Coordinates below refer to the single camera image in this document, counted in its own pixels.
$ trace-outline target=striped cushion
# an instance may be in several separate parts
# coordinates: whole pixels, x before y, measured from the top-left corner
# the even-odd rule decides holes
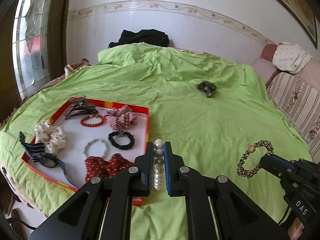
[[[294,122],[308,142],[313,160],[320,161],[320,92],[285,72],[267,88],[269,98]]]

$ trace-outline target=gold bead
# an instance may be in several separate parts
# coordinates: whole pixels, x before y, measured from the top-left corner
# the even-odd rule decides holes
[[[256,147],[254,145],[250,145],[248,148],[249,153],[254,153],[256,151]]]

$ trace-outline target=bed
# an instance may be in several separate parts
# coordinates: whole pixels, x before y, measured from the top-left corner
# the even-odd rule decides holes
[[[170,141],[186,165],[204,176],[227,176],[275,221],[282,218],[287,205],[279,179],[264,170],[251,179],[242,178],[236,172],[239,159],[261,139],[271,141],[275,154],[285,159],[311,157],[307,143],[268,99],[265,84],[251,66],[148,44],[101,51],[98,62],[41,90],[0,131],[0,165],[25,201],[50,215],[74,192],[22,163],[19,131],[31,141],[37,123],[70,97],[86,95],[148,107],[149,141]],[[213,98],[196,89],[205,80],[217,86]],[[257,149],[245,167],[253,168],[265,151]],[[170,198],[165,188],[152,190],[141,207],[133,208],[131,239],[187,239],[187,235],[184,198]]]

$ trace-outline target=window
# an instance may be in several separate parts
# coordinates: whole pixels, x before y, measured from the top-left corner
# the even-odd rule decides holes
[[[19,0],[13,25],[12,57],[21,100],[51,80],[47,25],[51,0]]]

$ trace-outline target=watch face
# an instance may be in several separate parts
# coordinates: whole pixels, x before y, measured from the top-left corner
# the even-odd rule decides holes
[[[47,168],[54,168],[55,166],[57,166],[57,164],[49,158],[41,158],[39,162],[41,163],[41,165]]]

